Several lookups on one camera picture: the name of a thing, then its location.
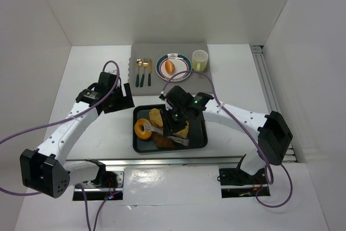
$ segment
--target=cable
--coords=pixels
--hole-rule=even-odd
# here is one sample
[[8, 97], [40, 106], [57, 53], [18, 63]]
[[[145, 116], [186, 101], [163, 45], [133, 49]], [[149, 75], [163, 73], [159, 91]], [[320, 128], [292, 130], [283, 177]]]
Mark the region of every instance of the cable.
[[[212, 93], [213, 93], [213, 95], [214, 95], [214, 98], [215, 98], [215, 101], [216, 101], [216, 103], [222, 108], [222, 110], [224, 110], [239, 126], [240, 126], [240, 128], [246, 133], [246, 135], [251, 139], [251, 141], [253, 142], [253, 144], [255, 145], [255, 147], [256, 147], [256, 149], [257, 149], [257, 151], [258, 151], [258, 153], [259, 153], [259, 156], [261, 157], [261, 159], [265, 162], [265, 179], [267, 180], [267, 183], [269, 184], [269, 185], [272, 185], [273, 184], [273, 182], [274, 182], [274, 175], [273, 175], [273, 173], [272, 173], [272, 168], [271, 168], [271, 166], [270, 166], [270, 164], [269, 164], [269, 161], [268, 161], [268, 159], [266, 158], [266, 156], [265, 156], [265, 154], [264, 154], [264, 152], [262, 151], [262, 149], [259, 147], [259, 145], [258, 145], [258, 143], [256, 142], [256, 140], [254, 139], [254, 137], [250, 134], [250, 132], [245, 128], [245, 126], [243, 126], [243, 124], [227, 109], [227, 108], [225, 108], [222, 104], [221, 104], [221, 102], [220, 102], [220, 100], [217, 98], [217, 95], [216, 95], [216, 91], [215, 91], [215, 86], [214, 86], [214, 84], [213, 84], [213, 82], [212, 82], [212, 80], [211, 80], [211, 78], [208, 76], [208, 75], [206, 75], [206, 74], [204, 74], [204, 73], [202, 73], [202, 72], [199, 72], [199, 71], [194, 71], [194, 70], [185, 70], [185, 71], [181, 71], [181, 72], [178, 72], [178, 73], [176, 73], [176, 74], [174, 74], [168, 81], [167, 81], [167, 83], [164, 85], [164, 87], [163, 87], [163, 89], [162, 89], [162, 91], [161, 91], [161, 94], [163, 94], [164, 93], [164, 90], [166, 89], [166, 87], [167, 87], [167, 85], [171, 82], [171, 80], [174, 78], [174, 77], [176, 77], [177, 75], [179, 75], [179, 74], [183, 74], [183, 73], [196, 73], [196, 74], [200, 74], [200, 75], [202, 75], [202, 76], [204, 76], [204, 77], [206, 77], [207, 79], [208, 79], [208, 81], [209, 81], [209, 83], [210, 83], [210, 85], [211, 85], [211, 89], [212, 89]], [[279, 204], [279, 205], [274, 205], [274, 206], [271, 206], [271, 205], [267, 205], [267, 204], [264, 204], [263, 202], [261, 202], [259, 199], [258, 199], [258, 197], [257, 197], [257, 195], [258, 195], [258, 193], [262, 190], [262, 189], [260, 189], [260, 190], [258, 190], [257, 192], [256, 192], [256, 199], [257, 199], [257, 201], [261, 204], [261, 205], [263, 205], [263, 206], [265, 206], [265, 207], [269, 207], [269, 208], [277, 208], [277, 207], [281, 207], [281, 206], [283, 206], [283, 205], [285, 205], [290, 199], [291, 199], [291, 197], [292, 197], [292, 193], [293, 193], [293, 184], [292, 184], [292, 180], [291, 180], [291, 176], [289, 175], [289, 173], [288, 173], [288, 171], [286, 170], [286, 168], [283, 166], [283, 165], [281, 165], [282, 167], [283, 167], [283, 169], [285, 170], [285, 172], [286, 172], [286, 174], [287, 174], [287, 176], [288, 176], [288, 179], [289, 179], [289, 181], [290, 181], [290, 195], [288, 196], [288, 198], [283, 202], [283, 203], [281, 203], [281, 204]]]
[[111, 186], [113, 186], [113, 191], [115, 192], [115, 187], [114, 187], [114, 181], [113, 181], [113, 179], [108, 178], [106, 181], [108, 181], [108, 183], [109, 183], [109, 192], [110, 192]]
[[112, 188], [111, 184], [110, 184], [110, 181], [108, 181], [109, 185], [108, 185], [108, 193], [107, 193], [107, 196], [110, 195], [110, 189]]
[[289, 182], [290, 182], [290, 194], [288, 195], [287, 199], [286, 199], [284, 202], [282, 202], [282, 203], [280, 203], [280, 204], [278, 204], [278, 205], [268, 205], [268, 204], [264, 204], [264, 203], [263, 203], [262, 201], [260, 201], [260, 199], [258, 198], [258, 195], [259, 195], [259, 193], [261, 192], [261, 190], [266, 189], [266, 187], [263, 187], [262, 189], [259, 189], [259, 190], [256, 192], [255, 197], [256, 197], [257, 201], [258, 201], [261, 205], [263, 205], [263, 206], [265, 206], [265, 207], [267, 207], [267, 208], [279, 208], [279, 207], [282, 207], [282, 206], [285, 205], [285, 204], [291, 199], [291, 197], [292, 197], [292, 194], [293, 194], [293, 183], [292, 183], [291, 176], [290, 176], [290, 174], [288, 173], [286, 167], [285, 167], [283, 164], [281, 165], [281, 167], [282, 167], [282, 168], [284, 169], [284, 171], [286, 172], [287, 177], [288, 177], [288, 180], [289, 180]]
[[[31, 132], [31, 131], [35, 131], [35, 130], [39, 130], [39, 129], [42, 129], [42, 128], [47, 128], [47, 127], [52, 127], [52, 126], [56, 126], [57, 124], [63, 124], [63, 123], [66, 123], [68, 121], [71, 121], [73, 119], [75, 119], [75, 117], [80, 117], [82, 115], [84, 115], [85, 113], [89, 112], [90, 110], [94, 109], [95, 107], [97, 107], [98, 105], [100, 105], [103, 101], [105, 101], [111, 94], [112, 92], [114, 91], [114, 89], [117, 87], [118, 85], [118, 81], [120, 79], [120, 71], [119, 71], [119, 66], [118, 64], [115, 62], [115, 61], [107, 61], [106, 64], [103, 66], [103, 71], [106, 69], [107, 65], [109, 63], [113, 63], [116, 68], [117, 68], [117, 77], [115, 79], [115, 82], [114, 82], [114, 85], [112, 86], [112, 88], [109, 90], [109, 92], [102, 98], [100, 99], [97, 103], [95, 103], [94, 105], [92, 105], [91, 107], [87, 108], [86, 110], [80, 112], [79, 114], [75, 115], [74, 117], [67, 117], [65, 119], [62, 119], [60, 121], [57, 121], [57, 122], [54, 122], [54, 123], [49, 123], [49, 124], [43, 124], [41, 126], [37, 126], [37, 127], [32, 127], [32, 128], [28, 128], [26, 130], [23, 130], [23, 131], [20, 131], [20, 132], [17, 132], [13, 135], [10, 135], [4, 139], [2, 139], [0, 141], [0, 145], [3, 144], [4, 142], [14, 138], [14, 137], [17, 137], [19, 135], [23, 135], [23, 134], [26, 134], [28, 132]], [[9, 195], [13, 195], [13, 196], [33, 196], [33, 195], [37, 195], [37, 194], [40, 194], [40, 192], [34, 192], [34, 193], [17, 193], [17, 192], [11, 192], [9, 190], [6, 190], [4, 188], [1, 188], [0, 187], [0, 192], [4, 192], [6, 194], [9, 194]]]
[[[82, 193], [83, 193], [83, 197], [84, 197], [84, 205], [85, 205], [85, 218], [86, 218], [86, 225], [88, 226], [88, 230], [89, 231], [95, 231], [96, 229], [96, 225], [97, 225], [97, 219], [98, 219], [98, 216], [101, 212], [101, 209], [103, 207], [103, 205], [106, 203], [107, 201], [107, 198], [108, 196], [105, 197], [104, 201], [102, 201], [100, 207], [98, 208], [98, 211], [96, 213], [96, 217], [95, 217], [95, 223], [94, 223], [94, 228], [93, 230], [91, 230], [91, 225], [90, 225], [90, 219], [89, 219], [89, 211], [88, 211], [88, 199], [87, 199], [87, 194], [85, 193], [85, 190], [84, 188], [82, 187], [82, 185], [78, 184], [76, 185], [79, 189], [82, 190]], [[120, 192], [114, 192], [112, 193], [110, 196], [114, 196], [115, 194], [118, 194]]]
[[[261, 186], [255, 187], [255, 180], [257, 180], [261, 184]], [[252, 190], [252, 192], [255, 192], [263, 187], [263, 182], [258, 177], [255, 176], [253, 185], [254, 185], [254, 189]]]

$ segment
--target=donut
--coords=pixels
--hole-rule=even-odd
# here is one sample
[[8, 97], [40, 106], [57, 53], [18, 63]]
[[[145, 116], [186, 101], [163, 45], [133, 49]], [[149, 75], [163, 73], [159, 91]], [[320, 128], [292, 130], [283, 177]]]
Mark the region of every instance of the donut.
[[144, 131], [144, 123], [149, 122], [149, 120], [145, 118], [138, 119], [136, 124], [135, 124], [135, 133], [138, 136], [138, 138], [146, 140], [151, 137], [151, 132], [150, 131]]

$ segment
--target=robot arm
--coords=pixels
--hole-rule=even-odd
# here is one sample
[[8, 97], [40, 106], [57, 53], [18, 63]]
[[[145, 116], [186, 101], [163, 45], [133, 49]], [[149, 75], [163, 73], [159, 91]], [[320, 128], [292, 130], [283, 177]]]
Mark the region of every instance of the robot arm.
[[94, 185], [113, 177], [105, 165], [96, 160], [67, 162], [71, 149], [86, 128], [104, 112], [110, 113], [134, 107], [129, 84], [124, 84], [123, 96], [120, 84], [104, 102], [87, 110], [102, 99], [114, 86], [116, 75], [107, 72], [100, 74], [98, 83], [84, 89], [76, 98], [71, 112], [55, 132], [35, 150], [26, 149], [20, 156], [23, 184], [51, 197], [60, 197], [68, 186], [91, 180]]
[[[280, 165], [287, 152], [293, 135], [282, 115], [272, 111], [270, 115], [246, 111], [221, 102], [205, 93], [198, 93], [195, 97], [186, 93], [181, 87], [174, 86], [165, 96], [160, 98], [166, 103], [166, 110], [161, 111], [164, 130], [168, 136], [186, 126], [186, 120], [193, 120], [203, 114], [204, 119], [210, 122], [223, 124], [227, 127], [243, 132], [238, 123], [233, 120], [222, 107], [227, 108], [257, 140], [270, 164]], [[257, 149], [246, 154], [240, 161], [238, 168], [249, 175], [254, 175], [265, 166]]]

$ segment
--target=yellow cup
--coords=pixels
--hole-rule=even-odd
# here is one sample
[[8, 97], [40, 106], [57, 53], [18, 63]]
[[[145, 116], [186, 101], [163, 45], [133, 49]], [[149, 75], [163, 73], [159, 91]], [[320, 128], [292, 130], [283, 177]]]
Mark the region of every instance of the yellow cup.
[[208, 64], [209, 55], [206, 51], [197, 50], [192, 54], [192, 68], [196, 71], [204, 71]]

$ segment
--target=bread roll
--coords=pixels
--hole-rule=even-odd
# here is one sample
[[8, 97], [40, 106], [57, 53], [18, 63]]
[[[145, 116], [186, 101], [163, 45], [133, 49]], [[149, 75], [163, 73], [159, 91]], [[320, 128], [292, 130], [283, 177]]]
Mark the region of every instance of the bread roll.
[[171, 61], [166, 61], [164, 67], [169, 74], [173, 74], [175, 71], [175, 66]]
[[167, 137], [164, 137], [157, 132], [152, 132], [151, 135], [153, 141], [155, 142], [155, 145], [159, 149], [174, 149], [175, 145], [172, 139], [169, 139]]

